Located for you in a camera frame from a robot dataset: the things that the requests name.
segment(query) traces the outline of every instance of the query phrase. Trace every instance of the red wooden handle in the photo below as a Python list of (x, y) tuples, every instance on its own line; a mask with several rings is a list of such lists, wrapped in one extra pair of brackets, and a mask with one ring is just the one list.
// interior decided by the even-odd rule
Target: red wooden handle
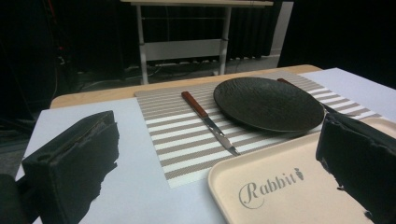
[(195, 112), (199, 115), (199, 117), (201, 118), (208, 117), (204, 109), (198, 104), (198, 102), (195, 101), (195, 99), (191, 96), (191, 94), (188, 91), (183, 91), (181, 93), (181, 96), (187, 103), (189, 103), (189, 105), (195, 110)]

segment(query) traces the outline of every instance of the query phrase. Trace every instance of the placemat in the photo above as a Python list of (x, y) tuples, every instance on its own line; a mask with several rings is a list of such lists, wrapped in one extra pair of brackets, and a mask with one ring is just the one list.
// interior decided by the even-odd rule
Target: placemat
[[(283, 77), (339, 112), (359, 114), (354, 119), (381, 117), (374, 111), (316, 82), (292, 73), (281, 71), (256, 77), (271, 79)], [(213, 90), (219, 84), (220, 82), (213, 82), (188, 87), (140, 91), (135, 94), (171, 189), (206, 178), (209, 169), (214, 164), (233, 156), (224, 149), (184, 101), (181, 97), (183, 91), (191, 93), (242, 154), (280, 144), (305, 134), (319, 132), (321, 129), (321, 126), (318, 126), (308, 133), (272, 133), (234, 123), (221, 114), (213, 99)]]

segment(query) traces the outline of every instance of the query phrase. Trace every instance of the tray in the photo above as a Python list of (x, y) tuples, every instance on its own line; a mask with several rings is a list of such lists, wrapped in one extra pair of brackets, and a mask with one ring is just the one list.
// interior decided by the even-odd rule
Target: tray
[[(396, 137), (396, 124), (363, 122)], [(229, 223), (373, 223), (316, 161), (320, 133), (217, 163), (210, 191)]]

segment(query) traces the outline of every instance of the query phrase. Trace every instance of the knife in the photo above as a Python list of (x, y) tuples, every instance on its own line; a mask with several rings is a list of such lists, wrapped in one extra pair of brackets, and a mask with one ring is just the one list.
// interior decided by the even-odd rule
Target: knife
[(204, 109), (195, 101), (192, 95), (188, 91), (183, 91), (181, 93), (183, 99), (194, 109), (197, 115), (201, 118), (204, 124), (209, 128), (215, 137), (219, 140), (222, 146), (225, 147), (234, 156), (241, 155), (238, 150), (233, 146), (233, 143), (224, 135), (221, 129), (213, 122), (209, 115), (204, 111)]

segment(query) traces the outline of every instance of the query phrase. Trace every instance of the round plate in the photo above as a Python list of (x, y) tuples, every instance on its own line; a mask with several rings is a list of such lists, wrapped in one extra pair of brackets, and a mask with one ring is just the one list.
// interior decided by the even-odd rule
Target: round plate
[(324, 117), (322, 105), (313, 96), (267, 78), (233, 78), (220, 83), (213, 96), (227, 117), (269, 131), (308, 131)]

